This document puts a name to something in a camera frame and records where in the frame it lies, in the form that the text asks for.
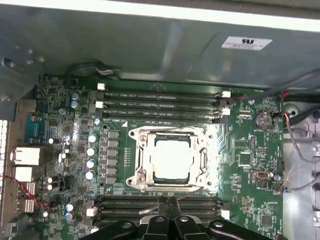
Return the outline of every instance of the chip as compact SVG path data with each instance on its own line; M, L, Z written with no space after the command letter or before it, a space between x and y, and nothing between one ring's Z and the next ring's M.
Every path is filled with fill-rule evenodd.
M83 205L85 203L85 201L83 200L83 199L78 199L77 201L76 201L76 204L77 205Z
M70 131L71 131L71 127L70 126L65 126L64 128L63 128L63 132L64 133L70 133Z
M242 199L241 199L241 204L244 205L244 206L246 206L246 205L248 204L248 199L242 198Z
M57 121L50 121L49 122L51 127L57 127L58 126L58 122Z
M87 186L78 186L78 192L84 194L87 192Z
M272 217L271 216L262 216L261 224L263 226L271 226L272 225Z
M86 152L85 146L83 146L83 145L79 145L76 149L77 149L78 153L80 153L80 154L84 154Z

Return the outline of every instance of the sticker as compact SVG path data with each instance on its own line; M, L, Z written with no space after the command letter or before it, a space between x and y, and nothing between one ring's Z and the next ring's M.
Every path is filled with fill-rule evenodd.
M272 39L229 36L221 47L225 49L260 51L271 42Z

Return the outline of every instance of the silver metal surface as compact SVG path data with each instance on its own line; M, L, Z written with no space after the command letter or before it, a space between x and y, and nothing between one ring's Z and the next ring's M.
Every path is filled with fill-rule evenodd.
M189 221L189 218L187 216L182 216L180 217L180 221L185 223Z
M299 112L310 108L309 104L294 103ZM313 150L315 136L319 136L319 123L314 123L313 117L308 117L294 128L303 129L306 132L313 132L312 138L301 137L299 131L294 132L296 142L306 159L312 159L317 153ZM320 170L320 163L317 165L302 161L288 134L284 135L284 160L285 176L284 182L288 188L303 186L312 180L313 173ZM308 188L299 192L283 194L283 235L290 240L319 240L320 228L315 217L320 209L320 192L314 188Z
M98 59L121 66L123 79L269 87L319 67L320 23L315 19L108 0L0 3L6 3L1 19L19 35L14 39L45 59L48 74ZM229 36L272 42L261 51L221 48ZM22 52L29 54L28 48Z
M283 111L285 113L290 113L292 117L296 116L299 114L299 109L297 106L293 103L287 103L283 107Z
M0 104L16 102L38 83L42 64L28 53L28 42L0 19Z
M132 224L130 222L126 222L125 224L122 225L123 229L129 229L131 228Z
M222 222L219 222L219 221L216 221L213 225L215 227L217 227L217 228L222 228L224 226L224 224Z
M135 175L126 179L130 187L144 191L192 192L208 184L206 178L207 139L212 133L200 127L143 126L129 131L136 140ZM189 141L161 140L165 136ZM166 184L160 179L187 179L187 183Z
M153 217L155 217L157 215L148 215L148 216L144 216L140 219L140 224L148 224L150 219L152 219Z
M159 216L159 217L157 217L156 218L156 222L158 222L158 223L161 223L161 222L163 222L165 219L163 218L163 217L161 217L161 216Z

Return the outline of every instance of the black cable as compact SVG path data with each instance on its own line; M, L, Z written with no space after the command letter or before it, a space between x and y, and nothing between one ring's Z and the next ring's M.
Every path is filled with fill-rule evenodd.
M90 67L100 67L104 66L104 63L99 60L94 60L94 61L84 61L84 62L78 62L71 64L68 69L65 71L64 74L64 85L68 87L70 85L70 79L71 79L71 74L73 71L77 69L82 69L82 68L90 68Z
M261 92L255 95L244 95L244 96L241 96L239 99L240 100L257 100L257 99L263 99L270 96L274 96L281 91L287 90L288 88L291 88L294 85L297 85L303 81L312 79L318 75L320 75L320 68L317 68L311 72L305 73L291 81L286 82L285 84L272 87L264 92Z
M320 110L320 105L315 105L315 106L311 107L309 110L301 112L297 116L291 117L289 119L290 126L294 126L294 125L297 125L297 124L301 123L307 117L309 117L314 112L319 111L319 110Z
M320 104L320 95L314 94L289 94L283 102L302 102L309 104Z

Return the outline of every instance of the green circuit board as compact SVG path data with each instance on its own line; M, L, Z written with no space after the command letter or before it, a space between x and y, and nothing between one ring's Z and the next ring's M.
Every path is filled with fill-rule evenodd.
M283 227L283 182L276 179L284 170L282 102L276 97L232 102L227 106L230 114L219 123L208 117L209 108L199 103L209 103L211 96L223 91L232 95L262 92L249 88L94 77L72 78L65 87L63 77L44 76L37 91L35 118L27 119L24 141L48 145L49 138L60 139L59 144L52 146L52 161L45 166L44 176L59 174L68 177L69 181L64 190L46 191L45 181L39 184L41 200L55 201L54 212L38 219L43 239L76 240L88 235L95 223L86 217L86 208L93 205L98 196L184 194L178 191L141 192L126 184L126 179L135 174L137 150L137 143L129 132L143 126L193 127L210 132L206 166L210 187L197 196L214 196L223 206L214 216L204 210L201 215L205 218L204 224L211 218L225 217L232 223L275 239ZM155 96L156 109L149 103ZM103 102L103 107L97 107L97 102ZM270 113L271 127L261 129L254 124L259 113ZM43 134L34 128L41 129ZM88 142L92 135L98 140ZM96 151L93 157L87 154L89 148ZM61 153L70 153L71 157L61 161ZM104 172L108 169L104 166L105 156L116 161L111 177ZM92 179L86 178L90 171L86 165L89 159L95 161ZM72 219L67 221L65 207L68 203L72 203L74 209Z

